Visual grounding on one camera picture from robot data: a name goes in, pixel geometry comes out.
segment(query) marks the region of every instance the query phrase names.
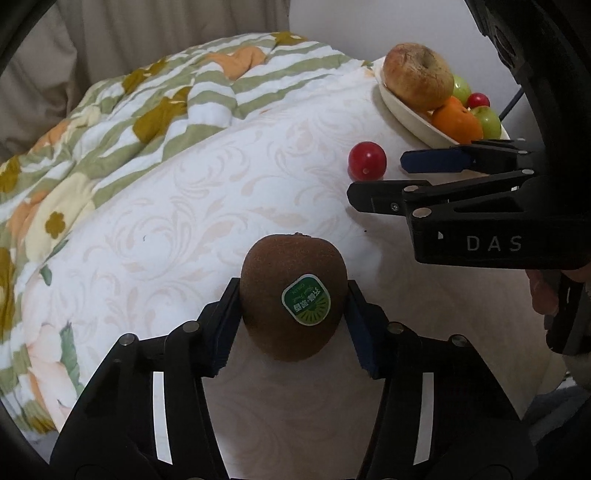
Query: finger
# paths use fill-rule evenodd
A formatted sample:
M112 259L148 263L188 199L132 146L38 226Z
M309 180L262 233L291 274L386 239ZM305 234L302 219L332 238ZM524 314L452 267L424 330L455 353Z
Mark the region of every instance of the finger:
M535 289L536 285L544 279L540 270L525 270L525 274L530 279L530 288Z
M540 315L558 313L558 295L545 281L530 280L531 305Z
M563 273L571 280L579 283L591 281L591 263L578 270L563 270Z

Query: kiwi fruit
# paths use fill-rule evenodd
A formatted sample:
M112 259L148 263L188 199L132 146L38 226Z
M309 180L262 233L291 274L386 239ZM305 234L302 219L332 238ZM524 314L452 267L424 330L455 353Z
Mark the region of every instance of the kiwi fruit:
M300 233L260 239L246 255L240 279L250 337L276 360L315 355L343 316L347 281L343 257L326 240Z

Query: kiwi sticker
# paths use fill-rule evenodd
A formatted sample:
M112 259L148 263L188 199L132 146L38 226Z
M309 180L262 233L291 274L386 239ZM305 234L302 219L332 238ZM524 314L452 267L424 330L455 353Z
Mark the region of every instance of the kiwi sticker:
M330 311L330 295L318 277L302 275L283 291L283 306L297 322L318 325Z

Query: red apple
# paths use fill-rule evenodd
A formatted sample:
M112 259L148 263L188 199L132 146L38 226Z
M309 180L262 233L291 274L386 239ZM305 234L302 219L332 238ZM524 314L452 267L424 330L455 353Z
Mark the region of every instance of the red apple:
M473 93L468 97L468 101L466 102L467 107L477 108L479 106L491 106L491 101L484 93Z
M354 181L379 180L386 172L386 153L378 144L361 142L349 153L349 175Z

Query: white plate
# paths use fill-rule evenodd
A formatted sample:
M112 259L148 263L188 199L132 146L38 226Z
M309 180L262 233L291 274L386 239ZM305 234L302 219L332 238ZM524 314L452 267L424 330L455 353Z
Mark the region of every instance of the white plate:
M396 95L394 95L384 83L382 77L382 67L384 65L384 58L376 60L374 62L374 73L375 78L378 81L379 92L382 95L384 103L388 107L388 110L402 123L406 129L415 135L423 143L426 143L431 148L448 148L454 145L458 145L453 138L449 138L446 134L440 132L437 128L432 126L428 120L426 120L419 113L414 112L412 109L402 103ZM509 135L505 130L505 127L501 125L501 138L503 140L509 140Z

